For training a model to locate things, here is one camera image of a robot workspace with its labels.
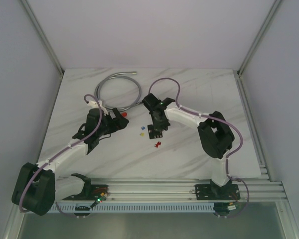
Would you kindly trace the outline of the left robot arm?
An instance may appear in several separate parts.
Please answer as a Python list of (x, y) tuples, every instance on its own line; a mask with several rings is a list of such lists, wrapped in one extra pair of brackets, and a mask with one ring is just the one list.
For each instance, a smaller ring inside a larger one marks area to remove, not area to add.
[(65, 179), (60, 179), (60, 176), (72, 164), (91, 153), (102, 136), (127, 127), (129, 120), (116, 108), (113, 113), (114, 117), (101, 109), (89, 110), (86, 122), (64, 149), (36, 164), (24, 164), (11, 197), (12, 203), (18, 205), (22, 212), (43, 216), (63, 199), (93, 200), (95, 197), (89, 177), (80, 173), (72, 173)]

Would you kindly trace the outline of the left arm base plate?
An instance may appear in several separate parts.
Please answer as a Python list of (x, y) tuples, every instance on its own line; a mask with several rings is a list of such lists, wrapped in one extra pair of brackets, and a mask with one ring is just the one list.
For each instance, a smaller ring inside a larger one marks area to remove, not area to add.
[(71, 195), (63, 199), (63, 201), (95, 201), (106, 196), (108, 193), (108, 185), (95, 184), (91, 185), (90, 189), (84, 189), (80, 194)]

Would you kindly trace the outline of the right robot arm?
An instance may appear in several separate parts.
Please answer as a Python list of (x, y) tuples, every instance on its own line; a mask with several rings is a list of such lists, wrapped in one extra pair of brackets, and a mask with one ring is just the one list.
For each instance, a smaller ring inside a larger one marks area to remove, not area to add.
[(226, 172), (225, 156), (232, 148), (235, 136), (223, 115), (215, 111), (204, 116), (191, 109), (183, 109), (174, 99), (160, 100), (152, 93), (145, 96), (142, 104), (152, 119), (152, 124), (148, 125), (150, 139), (162, 137), (162, 132), (168, 130), (171, 121), (198, 131), (203, 150), (212, 158), (211, 181), (214, 184), (211, 185), (211, 194), (217, 199), (227, 195), (229, 177)]

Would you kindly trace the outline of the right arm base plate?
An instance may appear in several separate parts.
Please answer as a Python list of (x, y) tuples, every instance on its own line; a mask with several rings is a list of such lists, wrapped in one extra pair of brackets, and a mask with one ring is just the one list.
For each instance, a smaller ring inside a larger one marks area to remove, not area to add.
[(196, 199), (200, 201), (240, 200), (238, 185), (229, 184), (219, 187), (214, 184), (196, 184), (194, 186)]

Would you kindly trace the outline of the black fuse box base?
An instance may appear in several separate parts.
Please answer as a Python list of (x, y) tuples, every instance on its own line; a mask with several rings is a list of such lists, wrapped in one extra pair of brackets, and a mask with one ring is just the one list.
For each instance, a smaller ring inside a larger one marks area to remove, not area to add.
[(155, 130), (152, 124), (148, 125), (148, 134), (149, 139), (158, 139), (163, 137), (162, 132)]

